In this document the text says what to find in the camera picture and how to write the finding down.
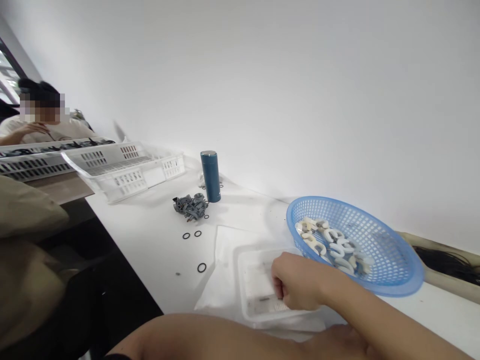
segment beige cushion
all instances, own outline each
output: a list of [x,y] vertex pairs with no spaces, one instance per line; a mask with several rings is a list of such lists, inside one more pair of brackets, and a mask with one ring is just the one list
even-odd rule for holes
[[65,284],[53,270],[61,266],[27,240],[68,219],[47,194],[0,176],[0,350],[38,329],[62,300]]

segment blue water bottle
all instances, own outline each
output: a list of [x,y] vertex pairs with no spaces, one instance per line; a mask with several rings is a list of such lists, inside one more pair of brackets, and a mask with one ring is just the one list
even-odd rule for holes
[[200,153],[203,178],[205,179],[206,197],[209,202],[220,201],[219,161],[217,152],[213,150]]

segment blue plastic basket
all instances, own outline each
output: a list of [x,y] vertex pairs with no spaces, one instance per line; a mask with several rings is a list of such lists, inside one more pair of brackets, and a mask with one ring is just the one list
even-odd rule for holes
[[[324,264],[328,263],[305,244],[295,229],[295,224],[304,217],[327,220],[331,228],[342,231],[347,239],[360,244],[363,251],[375,259],[370,274],[349,275],[364,288],[377,295],[399,298],[414,294],[422,286],[424,269],[419,257],[400,235],[376,217],[329,197],[304,196],[294,200],[286,211],[286,222],[295,246],[306,258]],[[318,231],[314,236],[328,249],[328,242]]]

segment black hair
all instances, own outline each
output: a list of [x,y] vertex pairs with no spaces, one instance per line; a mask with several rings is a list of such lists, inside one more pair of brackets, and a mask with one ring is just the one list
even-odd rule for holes
[[41,108],[59,108],[61,106],[60,93],[48,82],[37,83],[29,78],[18,80],[18,87],[22,94],[28,94],[28,100],[35,101]]

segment white curved part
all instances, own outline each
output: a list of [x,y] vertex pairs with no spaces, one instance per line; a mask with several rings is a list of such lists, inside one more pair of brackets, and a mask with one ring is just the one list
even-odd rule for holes
[[343,232],[341,232],[340,230],[337,230],[337,229],[331,229],[332,232],[335,232],[332,234],[332,236],[338,240],[338,239],[344,239],[345,238],[345,235]]
[[317,239],[315,238],[315,236],[313,236],[312,234],[308,233],[308,232],[304,232],[301,237],[303,239],[309,239],[310,241],[317,241]]
[[332,228],[324,229],[322,234],[323,234],[323,237],[329,243],[334,243],[338,239],[343,239],[344,238],[343,233],[340,230],[336,230],[336,229],[332,229]]
[[355,251],[358,251],[358,252],[361,252],[362,251],[362,247],[360,246],[360,244],[358,242],[356,242],[355,240],[352,240],[350,239],[350,245],[355,249]]
[[327,253],[327,248],[325,245],[318,241],[312,234],[303,233],[301,237],[303,238],[303,241],[305,241],[305,243],[310,247],[310,249],[314,250],[318,254],[318,256],[325,255]]
[[299,235],[302,235],[302,232],[304,231],[303,230],[303,225],[299,222],[297,222],[295,224],[295,229],[296,229],[296,232],[299,234]]
[[360,268],[358,269],[358,271],[367,275],[372,273],[372,269],[370,268],[370,265],[364,263],[362,260],[357,260],[357,261],[360,264]]
[[323,245],[321,242],[317,241],[316,239],[311,241],[309,238],[304,238],[303,241],[305,244],[308,245],[310,249],[312,249],[318,256],[323,256],[327,253],[327,248],[325,245]]
[[367,255],[362,251],[355,251],[353,254],[356,256],[357,259],[361,260],[363,263],[370,266],[375,265],[375,259],[370,255]]
[[340,245],[332,242],[330,243],[330,255],[333,257],[333,258],[343,258],[345,256],[345,251],[344,251],[344,248],[341,247]]
[[321,232],[321,234],[323,235],[323,237],[325,238],[325,240],[327,240],[329,243],[333,243],[334,240],[333,240],[332,237],[330,236],[329,231],[330,231],[330,229],[320,228],[320,232]]
[[315,248],[313,241],[310,241],[309,239],[303,239],[305,244],[308,245],[310,249],[312,249],[318,256],[320,256],[319,251]]
[[339,238],[336,243],[343,247],[345,254],[352,254],[355,251],[355,249],[350,246],[349,241],[344,237]]
[[315,220],[312,220],[311,218],[309,218],[308,216],[305,216],[303,218],[303,221],[306,222],[306,223],[310,223],[312,225],[317,225],[317,222]]
[[352,273],[354,272],[354,267],[352,266],[352,264],[350,264],[350,263],[349,263],[347,260],[345,260],[344,258],[337,257],[337,258],[335,259],[335,264],[347,268],[347,269],[350,270]]
[[375,265],[375,259],[371,256],[364,257],[363,262],[370,266]]
[[319,229],[318,226],[317,226],[316,221],[315,221],[315,220],[312,220],[312,219],[309,218],[308,216],[305,216],[305,217],[303,218],[303,222],[304,222],[304,223],[307,223],[307,224],[310,224],[311,229],[312,229],[313,231],[317,231],[317,230]]
[[337,269],[343,271],[344,273],[346,273],[348,275],[355,276],[355,273],[353,271],[350,271],[350,269],[345,267],[345,266],[339,266],[339,267],[337,267]]
[[328,229],[330,227],[329,222],[327,220],[320,219],[320,218],[315,220],[315,225],[323,229]]
[[354,269],[357,268],[357,258],[355,257],[355,255],[350,256],[350,258],[348,259],[348,262],[350,263],[352,268]]

